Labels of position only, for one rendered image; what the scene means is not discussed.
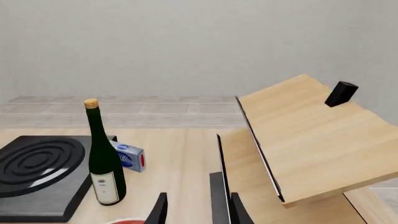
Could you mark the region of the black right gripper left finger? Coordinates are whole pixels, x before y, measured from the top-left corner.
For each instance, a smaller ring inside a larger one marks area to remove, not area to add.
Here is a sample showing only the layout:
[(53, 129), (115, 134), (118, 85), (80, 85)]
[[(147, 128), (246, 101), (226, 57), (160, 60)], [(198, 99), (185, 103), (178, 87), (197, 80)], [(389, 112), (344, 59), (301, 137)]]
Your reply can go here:
[(167, 210), (167, 193), (162, 192), (159, 194), (159, 197), (144, 224), (165, 224), (167, 219)]

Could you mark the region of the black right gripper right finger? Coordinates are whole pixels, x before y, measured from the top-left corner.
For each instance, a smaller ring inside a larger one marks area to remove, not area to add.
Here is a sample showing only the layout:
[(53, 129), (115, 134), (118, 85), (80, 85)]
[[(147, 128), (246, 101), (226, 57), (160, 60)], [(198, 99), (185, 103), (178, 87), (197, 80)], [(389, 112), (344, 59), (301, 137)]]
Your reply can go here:
[(236, 215), (236, 224), (254, 224), (248, 212), (246, 211), (239, 194), (233, 192), (231, 194), (231, 201), (234, 207), (234, 214)]

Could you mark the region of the white bowl with red rim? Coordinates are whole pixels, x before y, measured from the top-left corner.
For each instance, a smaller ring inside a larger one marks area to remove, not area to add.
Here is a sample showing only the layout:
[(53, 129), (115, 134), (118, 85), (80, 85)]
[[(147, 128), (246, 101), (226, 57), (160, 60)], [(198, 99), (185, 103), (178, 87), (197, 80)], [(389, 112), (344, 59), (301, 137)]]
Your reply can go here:
[(121, 218), (106, 224), (145, 224), (145, 220), (143, 218)]

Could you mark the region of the flat black stove plate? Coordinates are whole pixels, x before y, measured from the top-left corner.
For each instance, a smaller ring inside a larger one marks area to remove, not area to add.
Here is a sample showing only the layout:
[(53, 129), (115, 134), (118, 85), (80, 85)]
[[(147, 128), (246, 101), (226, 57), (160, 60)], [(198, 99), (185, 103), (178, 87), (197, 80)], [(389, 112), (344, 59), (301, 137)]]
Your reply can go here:
[(0, 223), (65, 223), (92, 186), (90, 136), (19, 136), (0, 149)]

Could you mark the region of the blue printed food box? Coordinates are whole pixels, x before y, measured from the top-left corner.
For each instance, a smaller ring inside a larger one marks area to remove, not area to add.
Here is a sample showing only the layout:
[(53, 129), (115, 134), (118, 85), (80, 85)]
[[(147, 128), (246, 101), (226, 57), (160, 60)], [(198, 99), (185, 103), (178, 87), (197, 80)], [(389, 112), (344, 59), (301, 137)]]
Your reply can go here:
[(136, 172), (143, 172), (146, 168), (146, 158), (143, 149), (110, 141), (115, 148), (123, 167)]

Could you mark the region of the dark green wine bottle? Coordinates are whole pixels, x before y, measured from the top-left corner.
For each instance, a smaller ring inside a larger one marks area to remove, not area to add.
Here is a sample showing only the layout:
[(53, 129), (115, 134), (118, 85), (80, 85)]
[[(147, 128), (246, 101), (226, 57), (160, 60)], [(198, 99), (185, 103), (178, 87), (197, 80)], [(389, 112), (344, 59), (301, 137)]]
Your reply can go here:
[(98, 100), (84, 101), (91, 131), (89, 172), (96, 199), (101, 205), (115, 205), (126, 196), (121, 160), (105, 133)]

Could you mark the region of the pale wooden wine rack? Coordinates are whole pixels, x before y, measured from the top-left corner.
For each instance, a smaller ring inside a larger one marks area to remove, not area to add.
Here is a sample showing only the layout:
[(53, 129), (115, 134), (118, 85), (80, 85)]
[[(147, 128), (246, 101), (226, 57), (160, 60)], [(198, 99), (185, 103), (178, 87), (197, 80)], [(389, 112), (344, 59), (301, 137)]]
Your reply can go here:
[(236, 192), (254, 224), (398, 224), (369, 186), (398, 178), (398, 126), (306, 74), (236, 98), (245, 128), (218, 134), (214, 223), (236, 224)]

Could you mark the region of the small black block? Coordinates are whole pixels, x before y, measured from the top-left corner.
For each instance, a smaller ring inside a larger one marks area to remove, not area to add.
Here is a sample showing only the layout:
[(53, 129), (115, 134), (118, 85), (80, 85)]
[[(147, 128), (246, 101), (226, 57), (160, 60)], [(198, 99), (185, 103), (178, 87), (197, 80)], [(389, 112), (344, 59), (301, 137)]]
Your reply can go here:
[(349, 102), (359, 87), (349, 82), (338, 82), (326, 99), (325, 104), (330, 108)]

